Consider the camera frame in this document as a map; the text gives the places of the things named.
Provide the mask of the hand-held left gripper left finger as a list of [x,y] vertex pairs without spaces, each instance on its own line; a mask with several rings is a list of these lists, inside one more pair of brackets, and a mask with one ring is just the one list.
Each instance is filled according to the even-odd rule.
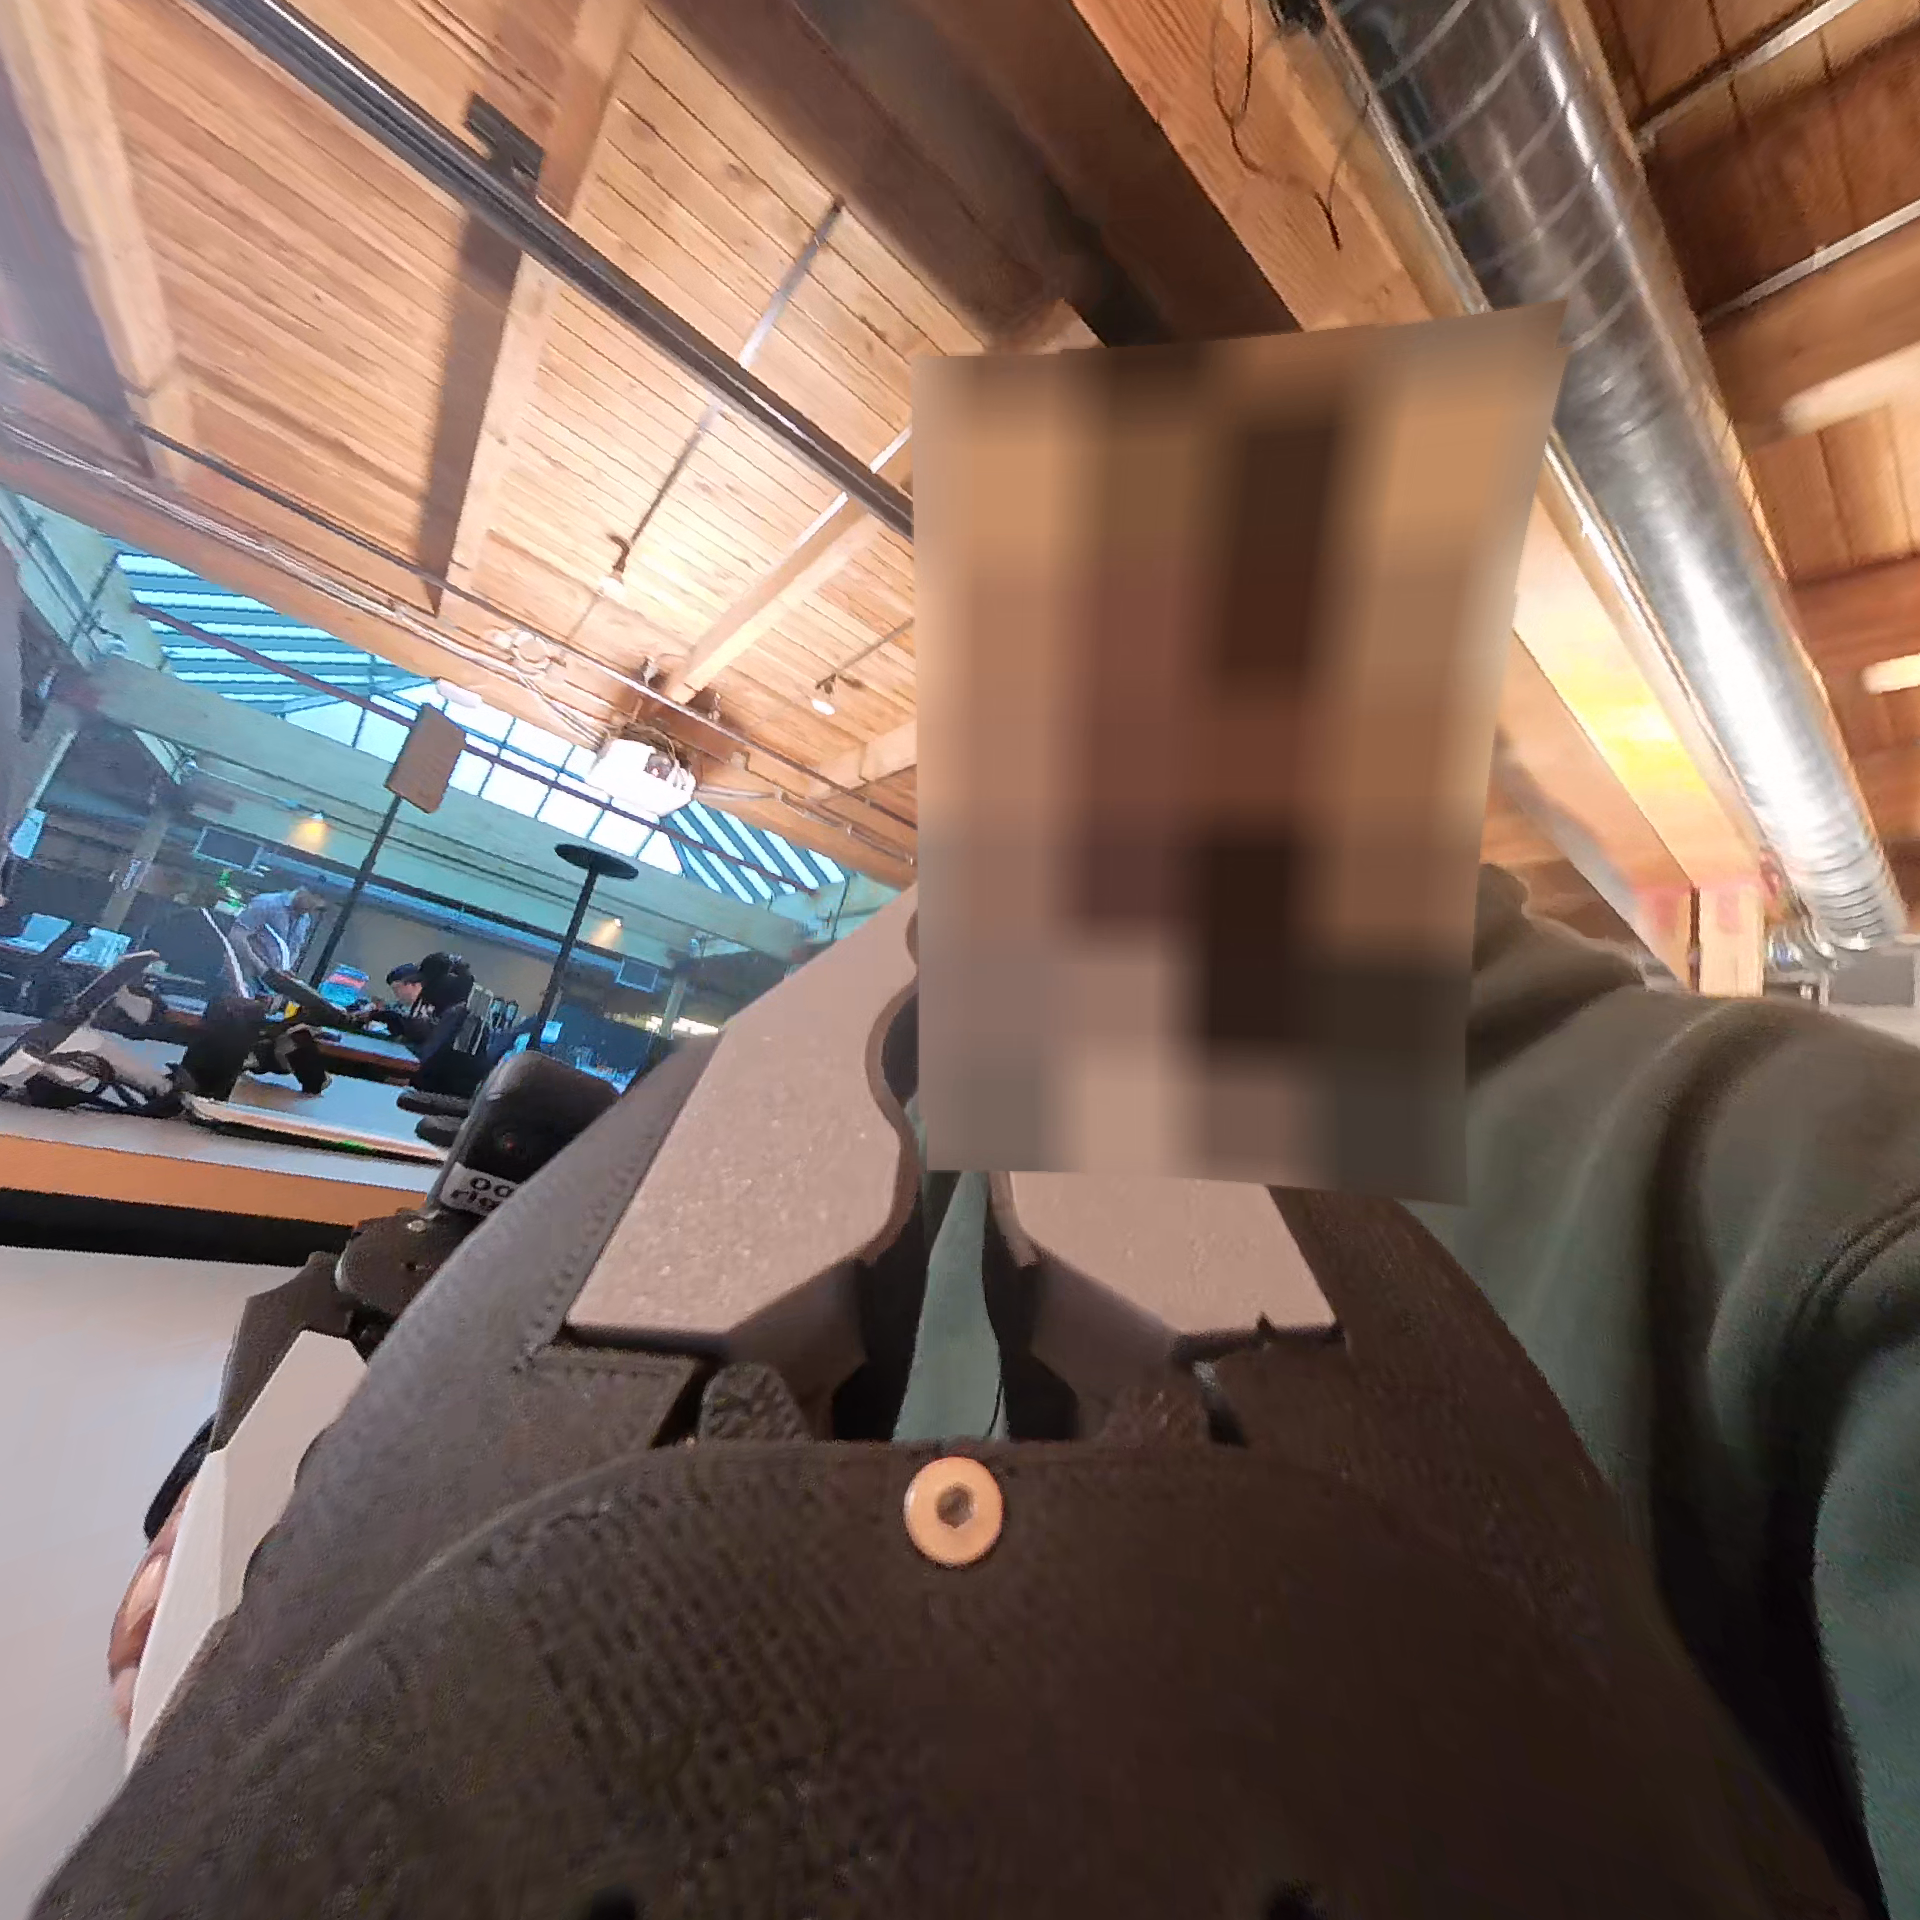
[[918,1155],[881,1055],[918,984],[918,892],[713,1039],[566,1311],[658,1352],[862,1352],[858,1269],[900,1235]]

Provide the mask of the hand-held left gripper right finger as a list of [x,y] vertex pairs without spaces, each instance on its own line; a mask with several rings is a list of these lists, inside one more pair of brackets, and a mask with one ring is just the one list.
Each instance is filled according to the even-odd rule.
[[1027,1348],[1081,1398],[1337,1317],[1275,1192],[1160,1175],[1001,1172]]

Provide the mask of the person's right hand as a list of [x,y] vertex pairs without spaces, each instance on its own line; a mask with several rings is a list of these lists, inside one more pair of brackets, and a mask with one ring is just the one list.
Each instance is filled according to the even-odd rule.
[[193,1486],[185,1486],[164,1519],[155,1527],[113,1618],[107,1679],[113,1714],[123,1734],[131,1733],[140,1666],[152,1640],[163,1584],[177,1550],[180,1516],[193,1491]]

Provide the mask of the black round-topped pole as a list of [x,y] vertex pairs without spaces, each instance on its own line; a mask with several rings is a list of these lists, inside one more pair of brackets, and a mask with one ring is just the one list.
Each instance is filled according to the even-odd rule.
[[610,852],[606,848],[592,844],[558,844],[555,855],[563,864],[572,867],[580,872],[584,882],[579,896],[573,900],[566,927],[561,938],[555,962],[548,971],[545,982],[545,995],[537,1006],[537,1015],[530,1027],[528,1035],[528,1051],[547,1051],[547,1027],[550,1023],[553,1015],[561,1007],[561,995],[565,988],[565,975],[570,970],[570,958],[573,954],[577,941],[580,939],[584,923],[587,918],[587,908],[592,903],[592,894],[600,880],[633,880],[638,875],[638,864],[625,855]]

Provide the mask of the long wooden table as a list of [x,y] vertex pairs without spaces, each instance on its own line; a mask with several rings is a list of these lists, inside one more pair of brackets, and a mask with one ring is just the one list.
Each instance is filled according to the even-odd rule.
[[301,1094],[285,1074],[244,1074],[236,1110],[262,1123],[140,1118],[3,1103],[4,1197],[185,1210],[349,1228],[428,1195],[444,1152],[416,1135],[398,1088],[332,1076]]

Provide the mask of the sign board on black pole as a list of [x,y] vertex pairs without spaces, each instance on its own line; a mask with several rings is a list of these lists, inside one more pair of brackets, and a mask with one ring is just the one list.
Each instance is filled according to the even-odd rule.
[[321,989],[332,973],[333,958],[344,944],[353,914],[358,908],[368,882],[372,880],[380,855],[394,837],[398,815],[404,808],[433,813],[444,805],[450,786],[450,775],[460,756],[466,752],[466,732],[445,718],[438,708],[420,707],[411,726],[408,726],[398,756],[387,773],[384,786],[389,805],[372,831],[365,855],[353,878],[353,888],[329,927],[324,944],[313,959],[309,982]]

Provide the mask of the black equipment on table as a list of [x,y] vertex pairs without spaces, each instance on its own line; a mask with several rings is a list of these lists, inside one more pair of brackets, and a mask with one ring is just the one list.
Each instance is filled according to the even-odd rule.
[[185,1093],[177,1067],[140,1050],[163,1015],[161,996],[144,988],[157,962],[154,949],[123,954],[50,1018],[4,1045],[3,1096],[57,1112],[180,1115]]

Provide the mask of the person's green sweatshirt torso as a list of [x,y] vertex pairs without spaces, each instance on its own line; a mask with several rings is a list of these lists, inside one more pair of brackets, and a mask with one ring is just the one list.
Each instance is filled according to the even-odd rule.
[[1350,1346],[1251,1448],[1030,1452],[1177,1519],[1161,1624],[992,1627],[885,1915],[1916,1915],[1916,1051],[1643,988],[1478,880],[1467,1206],[1294,1192]]

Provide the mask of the black ceiling track rail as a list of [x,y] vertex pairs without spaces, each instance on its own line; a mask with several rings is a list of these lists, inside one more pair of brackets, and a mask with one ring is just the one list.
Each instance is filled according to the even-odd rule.
[[650,295],[563,218],[493,174],[476,148],[296,6],[205,2],[204,12],[577,295],[656,347],[731,413],[786,445],[900,539],[913,539],[915,510],[900,486],[881,479],[844,443]]

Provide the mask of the silver metal ventilation duct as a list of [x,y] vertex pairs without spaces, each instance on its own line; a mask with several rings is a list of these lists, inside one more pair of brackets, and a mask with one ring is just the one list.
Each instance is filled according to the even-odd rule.
[[1812,927],[1907,934],[1600,55],[1571,5],[1328,5],[1489,303],[1564,314],[1555,436]]

